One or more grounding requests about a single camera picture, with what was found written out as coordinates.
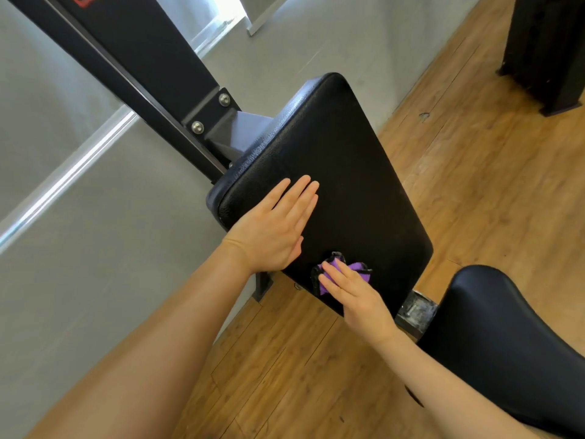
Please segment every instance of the bolt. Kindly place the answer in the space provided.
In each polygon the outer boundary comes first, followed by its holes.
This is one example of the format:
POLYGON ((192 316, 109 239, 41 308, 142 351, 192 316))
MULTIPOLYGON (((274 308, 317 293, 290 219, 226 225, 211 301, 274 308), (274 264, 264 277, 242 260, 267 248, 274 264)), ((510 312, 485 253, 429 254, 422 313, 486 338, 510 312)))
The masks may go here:
POLYGON ((232 102, 232 99, 229 97, 228 94, 223 93, 219 95, 219 104, 222 106, 229 106, 229 104, 232 102))
POLYGON ((197 135, 202 134, 204 129, 203 123, 201 122, 194 121, 193 124, 191 124, 191 130, 197 135))

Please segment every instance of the black seat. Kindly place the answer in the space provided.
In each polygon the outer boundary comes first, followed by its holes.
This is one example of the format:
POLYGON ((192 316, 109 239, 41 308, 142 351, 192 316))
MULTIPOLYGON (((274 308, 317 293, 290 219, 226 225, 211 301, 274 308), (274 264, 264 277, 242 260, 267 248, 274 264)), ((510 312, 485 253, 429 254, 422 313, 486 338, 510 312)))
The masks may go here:
POLYGON ((503 272, 473 265, 455 274, 418 345, 516 419, 585 438, 585 358, 503 272))
MULTIPOLYGON (((303 253, 284 271, 307 290, 311 269, 341 251, 373 270, 370 283, 395 316, 432 245, 345 79, 310 80, 209 193, 226 229, 282 178, 321 183, 303 253)), ((342 313, 325 294, 321 301, 342 313)), ((585 359, 493 268, 453 278, 420 347, 523 422, 585 438, 585 359)))
MULTIPOLYGON (((210 191, 207 206, 229 229, 284 177, 321 184, 303 253, 284 271, 307 290, 311 269, 341 251, 374 270, 371 284, 396 315, 432 245, 376 133, 338 73, 308 81, 210 191)), ((318 296, 338 313, 330 295, 318 296)))

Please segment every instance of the forearm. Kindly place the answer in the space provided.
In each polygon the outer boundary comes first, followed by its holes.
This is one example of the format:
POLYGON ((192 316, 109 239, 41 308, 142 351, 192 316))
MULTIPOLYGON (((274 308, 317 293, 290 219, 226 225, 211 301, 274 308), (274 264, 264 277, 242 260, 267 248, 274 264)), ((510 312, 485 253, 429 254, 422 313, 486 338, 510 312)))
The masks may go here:
POLYGON ((450 439, 536 439, 530 430, 424 353, 401 331, 378 349, 450 439))
POLYGON ((238 249, 220 245, 29 436, 169 437, 249 275, 238 249))

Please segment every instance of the person's left arm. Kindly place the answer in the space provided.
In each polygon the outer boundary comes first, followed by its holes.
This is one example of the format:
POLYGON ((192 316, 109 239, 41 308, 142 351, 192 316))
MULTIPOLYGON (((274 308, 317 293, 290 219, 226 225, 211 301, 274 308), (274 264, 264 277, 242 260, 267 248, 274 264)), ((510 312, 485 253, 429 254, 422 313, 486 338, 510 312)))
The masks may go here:
POLYGON ((223 321, 248 278, 301 253, 317 182, 283 180, 142 325, 36 425, 33 438, 170 437, 223 321))

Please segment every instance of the cleaning cloth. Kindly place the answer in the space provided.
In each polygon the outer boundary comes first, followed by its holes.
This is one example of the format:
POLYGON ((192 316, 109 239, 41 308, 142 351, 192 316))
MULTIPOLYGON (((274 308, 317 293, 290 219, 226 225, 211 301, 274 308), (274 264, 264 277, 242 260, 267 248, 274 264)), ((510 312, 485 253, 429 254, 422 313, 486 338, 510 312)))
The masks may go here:
MULTIPOLYGON (((335 266, 339 270, 339 266, 337 265, 335 259, 340 259, 343 263, 347 264, 345 258, 343 257, 343 254, 341 254, 338 251, 333 251, 331 253, 331 257, 326 259, 326 261, 328 264, 335 266)), ((370 276, 372 271, 371 269, 368 269, 365 263, 355 262, 347 266, 349 266, 349 269, 352 269, 355 272, 357 272, 363 280, 367 281, 368 283, 370 282, 370 276)), ((319 282, 320 274, 325 274, 325 277, 327 277, 332 282, 335 282, 333 279, 331 279, 331 276, 329 274, 323 271, 323 267, 321 264, 314 266, 313 269, 311 270, 311 281, 313 282, 314 295, 323 295, 329 293, 327 289, 323 285, 321 285, 321 282, 319 282)))

